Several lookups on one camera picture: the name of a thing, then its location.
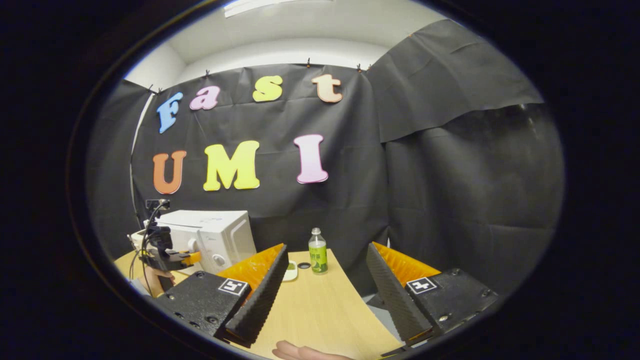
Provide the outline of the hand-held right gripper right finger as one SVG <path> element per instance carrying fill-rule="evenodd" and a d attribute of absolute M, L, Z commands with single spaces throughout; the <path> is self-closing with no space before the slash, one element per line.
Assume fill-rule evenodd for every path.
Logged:
<path fill-rule="evenodd" d="M 368 245 L 366 265 L 400 339 L 408 346 L 466 325 L 499 298 L 462 269 L 439 271 L 376 242 Z"/>

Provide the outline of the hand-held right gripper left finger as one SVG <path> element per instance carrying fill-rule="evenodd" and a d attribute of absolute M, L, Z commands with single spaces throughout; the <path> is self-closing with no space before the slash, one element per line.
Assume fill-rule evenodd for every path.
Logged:
<path fill-rule="evenodd" d="M 160 295 L 159 306 L 209 337 L 250 348 L 289 264 L 286 244 L 276 244 L 217 274 L 194 272 Z"/>

